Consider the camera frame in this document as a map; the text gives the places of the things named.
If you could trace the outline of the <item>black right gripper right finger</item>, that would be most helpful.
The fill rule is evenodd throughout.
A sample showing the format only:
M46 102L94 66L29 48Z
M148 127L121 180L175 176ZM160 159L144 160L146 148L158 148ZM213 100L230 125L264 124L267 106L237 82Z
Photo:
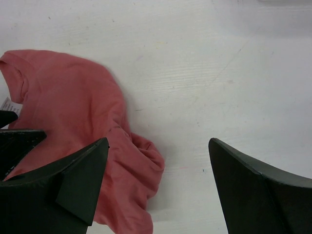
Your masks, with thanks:
M230 234L310 234L312 180L212 138L210 161Z

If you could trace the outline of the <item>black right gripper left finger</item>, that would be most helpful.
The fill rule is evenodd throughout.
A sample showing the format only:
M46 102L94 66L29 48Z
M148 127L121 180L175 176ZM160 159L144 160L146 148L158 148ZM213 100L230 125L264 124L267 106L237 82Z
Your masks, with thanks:
M2 234L84 234L93 223L109 143L92 144L0 184Z

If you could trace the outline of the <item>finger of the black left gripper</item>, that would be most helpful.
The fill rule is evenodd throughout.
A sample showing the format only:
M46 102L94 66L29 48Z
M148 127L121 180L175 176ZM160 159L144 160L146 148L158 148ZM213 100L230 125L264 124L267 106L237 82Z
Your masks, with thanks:
M20 161L45 138L46 133L43 130L1 130L0 179L5 180Z
M0 128L7 126L17 119L18 115L15 112L0 110Z

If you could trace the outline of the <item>salmon pink t shirt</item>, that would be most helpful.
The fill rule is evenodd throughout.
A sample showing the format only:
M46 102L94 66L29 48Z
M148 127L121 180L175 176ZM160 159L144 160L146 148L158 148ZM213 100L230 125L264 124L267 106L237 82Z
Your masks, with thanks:
M147 201L158 191L164 159L151 141L131 131L126 102L110 72L98 63L44 50L7 51L0 70L11 100L22 105L9 128L47 135L8 176L105 137L110 148L94 220L116 234L151 234Z

